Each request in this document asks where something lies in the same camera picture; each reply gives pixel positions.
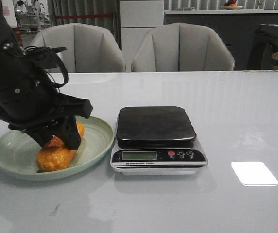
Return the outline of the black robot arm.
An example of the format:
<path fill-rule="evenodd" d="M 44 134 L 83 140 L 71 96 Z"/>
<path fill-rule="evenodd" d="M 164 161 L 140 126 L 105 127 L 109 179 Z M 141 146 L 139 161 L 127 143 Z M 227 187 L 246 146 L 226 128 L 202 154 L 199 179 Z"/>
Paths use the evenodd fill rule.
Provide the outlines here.
<path fill-rule="evenodd" d="M 69 76 L 57 56 L 59 51 L 48 47 L 23 49 L 3 15 L 0 1 L 0 120 L 41 146 L 57 136 L 75 150 L 81 143 L 76 117 L 89 118 L 93 108 L 88 99 L 60 93 Z M 61 69 L 63 83 L 51 80 L 47 73 L 50 65 Z"/>

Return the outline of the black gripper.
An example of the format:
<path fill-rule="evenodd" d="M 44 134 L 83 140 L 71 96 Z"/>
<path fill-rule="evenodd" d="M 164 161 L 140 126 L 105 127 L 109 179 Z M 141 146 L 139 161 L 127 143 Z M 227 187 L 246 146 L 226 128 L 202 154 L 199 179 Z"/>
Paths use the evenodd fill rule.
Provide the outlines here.
<path fill-rule="evenodd" d="M 77 150 L 81 137 L 76 116 L 89 118 L 93 107 L 89 99 L 59 92 L 69 81 L 68 72 L 56 57 L 63 82 L 49 78 L 41 64 L 28 57 L 0 57 L 0 120 L 44 147 L 53 135 L 70 150 Z"/>

